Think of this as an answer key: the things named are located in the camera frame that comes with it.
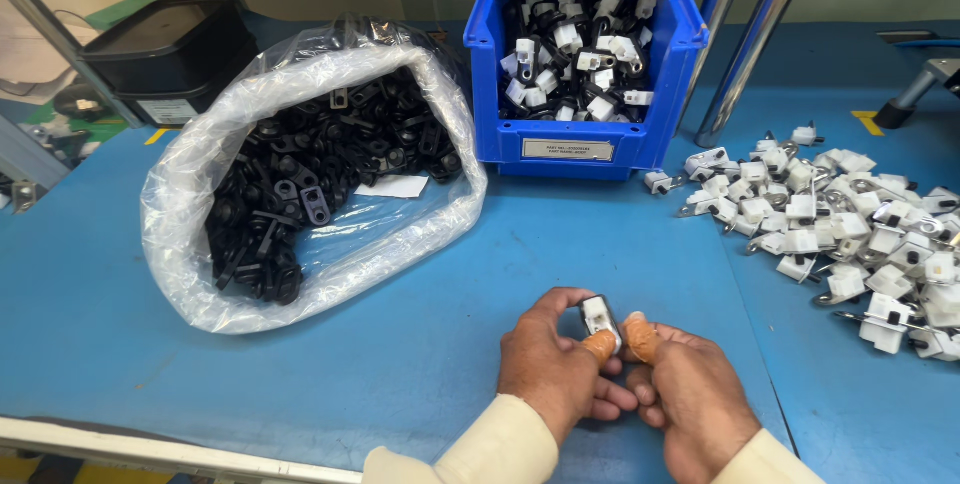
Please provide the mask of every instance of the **plastic bag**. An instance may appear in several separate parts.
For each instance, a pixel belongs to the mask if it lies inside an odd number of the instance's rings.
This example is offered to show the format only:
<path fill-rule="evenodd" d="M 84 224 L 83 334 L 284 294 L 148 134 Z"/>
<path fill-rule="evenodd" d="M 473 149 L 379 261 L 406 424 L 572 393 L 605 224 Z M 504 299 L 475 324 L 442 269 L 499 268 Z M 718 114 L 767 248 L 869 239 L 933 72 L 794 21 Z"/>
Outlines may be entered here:
<path fill-rule="evenodd" d="M 414 199 L 351 194 L 330 225 L 302 230 L 294 251 L 304 280 L 287 306 L 259 302 L 236 284 L 218 291 L 205 220 L 214 190 L 255 123 L 402 66 L 414 73 L 446 127 L 461 174 L 444 185 L 431 179 Z M 465 77 L 463 69 L 426 34 L 355 16 L 306 30 L 259 55 L 167 146 L 140 195 L 144 254 L 177 313 L 209 332 L 278 329 L 363 293 L 469 231 L 483 208 L 487 175 L 476 159 L 467 98 L 454 77 Z"/>

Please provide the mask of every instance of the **blue storage bin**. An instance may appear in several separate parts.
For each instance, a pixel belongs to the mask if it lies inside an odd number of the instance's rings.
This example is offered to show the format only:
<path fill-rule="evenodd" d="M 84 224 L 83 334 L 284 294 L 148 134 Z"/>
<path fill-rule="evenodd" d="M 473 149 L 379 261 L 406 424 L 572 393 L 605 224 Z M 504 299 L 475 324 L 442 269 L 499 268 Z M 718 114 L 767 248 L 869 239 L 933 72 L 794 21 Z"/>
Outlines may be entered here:
<path fill-rule="evenodd" d="M 626 181 L 635 169 L 660 169 L 680 118 L 697 51 L 709 35 L 696 3 L 656 0 L 650 48 L 654 100 L 644 122 L 630 123 L 500 120 L 500 60 L 514 49 L 507 47 L 504 37 L 507 2 L 477 0 L 463 33 L 473 64 L 477 158 L 499 164 L 501 175 L 527 177 Z M 531 156 L 551 151 L 561 156 L 608 155 L 610 148 L 609 161 Z"/>

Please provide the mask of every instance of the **cream sleeve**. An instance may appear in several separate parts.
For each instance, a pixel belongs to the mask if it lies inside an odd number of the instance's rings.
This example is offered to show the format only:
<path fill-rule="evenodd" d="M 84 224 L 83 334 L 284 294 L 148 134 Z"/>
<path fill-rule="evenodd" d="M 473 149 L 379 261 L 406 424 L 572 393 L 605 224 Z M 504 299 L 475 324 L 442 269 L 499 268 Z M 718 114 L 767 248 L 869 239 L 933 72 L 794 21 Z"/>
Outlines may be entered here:
<path fill-rule="evenodd" d="M 761 429 L 713 479 L 713 484 L 824 484 L 815 472 Z"/>
<path fill-rule="evenodd" d="M 519 397 L 501 394 L 437 465 L 380 446 L 366 456 L 363 484 L 543 484 L 559 450 L 544 419 Z"/>

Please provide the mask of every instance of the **part number label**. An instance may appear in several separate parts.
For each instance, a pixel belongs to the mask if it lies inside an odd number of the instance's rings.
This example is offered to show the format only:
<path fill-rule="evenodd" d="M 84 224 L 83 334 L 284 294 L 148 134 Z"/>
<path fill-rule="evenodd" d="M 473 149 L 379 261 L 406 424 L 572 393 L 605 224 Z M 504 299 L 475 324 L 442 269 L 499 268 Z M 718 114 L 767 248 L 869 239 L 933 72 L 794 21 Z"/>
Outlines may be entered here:
<path fill-rule="evenodd" d="M 137 103 L 157 124 L 186 124 L 197 111 L 186 99 L 151 99 Z"/>
<path fill-rule="evenodd" d="M 607 141 L 562 141 L 524 139 L 523 158 L 614 159 L 614 146 Z"/>

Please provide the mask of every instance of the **blue table surface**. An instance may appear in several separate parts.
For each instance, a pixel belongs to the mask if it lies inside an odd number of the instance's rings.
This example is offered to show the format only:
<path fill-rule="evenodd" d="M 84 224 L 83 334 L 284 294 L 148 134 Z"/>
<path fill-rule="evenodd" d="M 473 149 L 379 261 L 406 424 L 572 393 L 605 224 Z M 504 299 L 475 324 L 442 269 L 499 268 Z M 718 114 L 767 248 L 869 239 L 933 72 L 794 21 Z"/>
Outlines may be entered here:
<path fill-rule="evenodd" d="M 949 35 L 955 24 L 935 27 Z M 886 137 L 851 116 L 878 110 L 918 71 L 871 35 L 880 28 L 889 24 L 783 25 L 721 144 L 746 156 L 764 131 L 786 138 L 814 119 L 824 148 L 867 154 L 921 191 L 960 186 L 954 97 L 932 92 Z M 719 36 L 668 172 L 698 152 L 690 131 L 737 38 L 735 27 Z M 173 138 L 145 146 L 152 133 L 118 135 L 0 227 L 0 414 L 352 470 L 380 445 L 435 461 L 491 400 L 500 336 L 547 288 L 573 285 L 605 293 L 621 317 L 642 309 L 717 341 L 763 425 L 790 445 L 789 425 L 800 457 L 829 482 L 960 473 L 956 363 L 874 351 L 856 323 L 810 303 L 826 287 L 798 286 L 773 257 L 745 257 L 746 239 L 708 217 L 675 218 L 693 185 L 649 195 L 642 174 L 492 175 L 471 232 L 366 294 L 261 334 L 191 328 L 143 260 L 138 196 Z M 578 335 L 576 314 L 560 329 Z M 660 433 L 634 415 L 584 422 L 552 482 L 669 482 L 662 455 Z"/>

